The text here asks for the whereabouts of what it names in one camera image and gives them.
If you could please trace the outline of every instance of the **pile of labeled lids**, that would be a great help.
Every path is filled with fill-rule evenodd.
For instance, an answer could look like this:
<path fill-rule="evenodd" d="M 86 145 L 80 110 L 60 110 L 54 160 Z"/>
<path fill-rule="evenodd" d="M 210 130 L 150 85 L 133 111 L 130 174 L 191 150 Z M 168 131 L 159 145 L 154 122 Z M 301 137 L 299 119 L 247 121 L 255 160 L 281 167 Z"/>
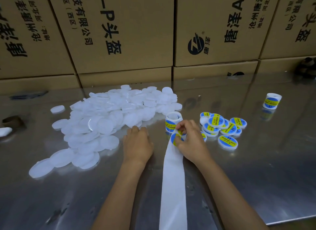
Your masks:
<path fill-rule="evenodd" d="M 147 126 L 156 113 L 166 115 L 182 109 L 177 103 L 177 95 L 169 87 L 162 91 L 157 87 L 142 90 L 122 85 L 105 93 L 89 93 L 89 98 L 71 105 L 69 119 L 61 119 L 52 124 L 61 130 L 69 148 L 55 152 L 50 158 L 37 162 L 29 171 L 33 178 L 42 177 L 53 170 L 72 163 L 81 169 L 94 167 L 100 160 L 99 152 L 113 150 L 119 139 L 113 136 L 124 125 L 128 127 Z M 63 105 L 51 109 L 53 114 L 65 110 Z"/>
<path fill-rule="evenodd" d="M 214 138 L 221 133 L 218 143 L 226 150 L 235 150 L 238 147 L 238 142 L 234 137 L 240 136 L 242 129 L 247 126 L 247 122 L 241 118 L 227 120 L 219 114 L 209 112 L 200 114 L 200 124 L 204 141 L 206 141 L 206 137 Z"/>

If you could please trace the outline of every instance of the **metal table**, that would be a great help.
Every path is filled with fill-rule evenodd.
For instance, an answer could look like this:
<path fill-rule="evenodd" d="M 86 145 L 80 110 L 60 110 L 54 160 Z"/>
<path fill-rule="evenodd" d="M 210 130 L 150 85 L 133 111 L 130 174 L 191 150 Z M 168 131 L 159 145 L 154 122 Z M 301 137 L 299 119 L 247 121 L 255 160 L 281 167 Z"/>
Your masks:
<path fill-rule="evenodd" d="M 316 96 L 312 81 L 297 82 L 288 73 L 212 77 L 132 88 L 172 86 L 183 104 L 181 114 L 199 121 L 204 111 L 225 118 L 241 117 L 247 128 L 238 148 L 227 152 L 217 139 L 207 146 L 231 181 L 266 224 L 316 215 Z M 72 165 L 55 168 L 34 180 L 28 171 L 37 161 L 67 148 L 63 134 L 51 124 L 68 118 L 70 109 L 52 115 L 50 108 L 69 105 L 89 92 L 115 87 L 50 91 L 42 97 L 10 100 L 0 97 L 0 117 L 19 115 L 26 127 L 0 140 L 0 229 L 89 229 L 108 195 L 123 160 L 122 144 L 104 150 L 97 167 L 78 170 Z M 283 96 L 274 112 L 262 103 L 268 92 Z M 131 229 L 158 229 L 163 159 L 168 144 L 164 116 L 147 124 L 155 144 L 154 155 L 142 174 L 134 202 Z M 121 138 L 127 128 L 115 133 Z M 221 229 L 211 194 L 200 172 L 184 160 L 188 229 Z"/>

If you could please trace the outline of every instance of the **person's right hand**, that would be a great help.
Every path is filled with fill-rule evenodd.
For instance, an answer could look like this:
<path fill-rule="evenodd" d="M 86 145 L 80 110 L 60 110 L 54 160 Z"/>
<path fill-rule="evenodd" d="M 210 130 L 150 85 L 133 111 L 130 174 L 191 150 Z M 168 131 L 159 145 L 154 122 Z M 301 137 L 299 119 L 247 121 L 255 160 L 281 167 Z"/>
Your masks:
<path fill-rule="evenodd" d="M 200 128 L 193 120 L 183 120 L 176 125 L 177 130 L 186 131 L 186 139 L 182 141 L 179 136 L 175 142 L 180 152 L 195 165 L 210 158 L 210 153 L 202 137 Z"/>

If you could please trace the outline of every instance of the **person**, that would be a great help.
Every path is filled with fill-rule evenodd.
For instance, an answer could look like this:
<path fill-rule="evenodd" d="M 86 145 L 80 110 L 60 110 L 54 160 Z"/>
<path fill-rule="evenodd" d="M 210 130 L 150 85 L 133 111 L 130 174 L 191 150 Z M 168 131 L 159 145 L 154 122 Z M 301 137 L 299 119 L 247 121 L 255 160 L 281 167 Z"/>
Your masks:
<path fill-rule="evenodd" d="M 212 159 L 200 128 L 193 120 L 183 120 L 176 129 L 187 133 L 185 141 L 176 137 L 180 152 L 196 165 L 212 193 L 226 230 L 267 230 L 268 227 L 244 200 L 223 170 Z M 146 128 L 134 126 L 123 139 L 124 160 L 116 181 L 91 230 L 128 230 L 136 187 L 154 145 Z"/>

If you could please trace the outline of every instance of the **logo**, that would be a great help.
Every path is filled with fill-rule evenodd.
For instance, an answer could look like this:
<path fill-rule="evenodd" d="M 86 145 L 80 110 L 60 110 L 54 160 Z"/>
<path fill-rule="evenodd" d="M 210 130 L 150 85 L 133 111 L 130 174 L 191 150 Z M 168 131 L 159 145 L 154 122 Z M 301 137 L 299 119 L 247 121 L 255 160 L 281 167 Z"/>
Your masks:
<path fill-rule="evenodd" d="M 204 48 L 204 40 L 203 38 L 199 37 L 196 33 L 195 33 L 195 37 L 189 41 L 188 43 L 188 51 L 190 54 L 192 55 L 197 55 L 200 52 L 202 52 Z"/>

